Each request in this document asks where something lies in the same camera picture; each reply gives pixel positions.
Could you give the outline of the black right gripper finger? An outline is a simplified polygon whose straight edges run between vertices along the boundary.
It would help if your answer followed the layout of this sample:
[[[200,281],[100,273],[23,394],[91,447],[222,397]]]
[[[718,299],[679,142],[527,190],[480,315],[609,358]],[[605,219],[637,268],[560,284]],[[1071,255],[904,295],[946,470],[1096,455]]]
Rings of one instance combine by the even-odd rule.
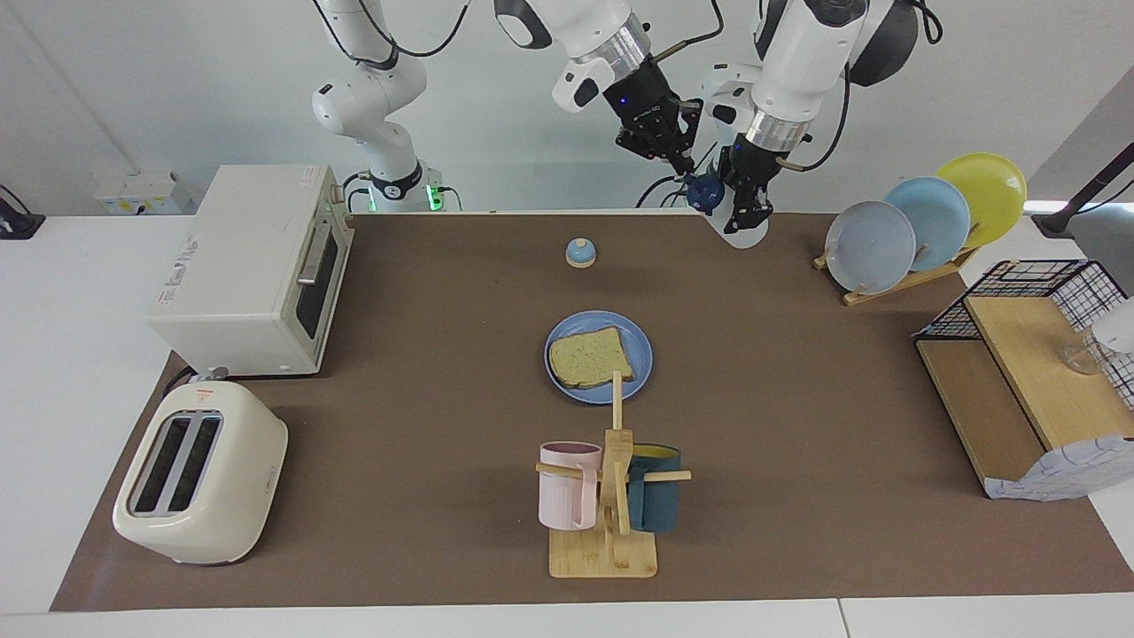
[[[638,133],[618,133],[618,146],[627,148],[636,156],[648,160],[659,160],[665,165],[672,167],[672,148],[677,138],[672,135],[641,135]]]

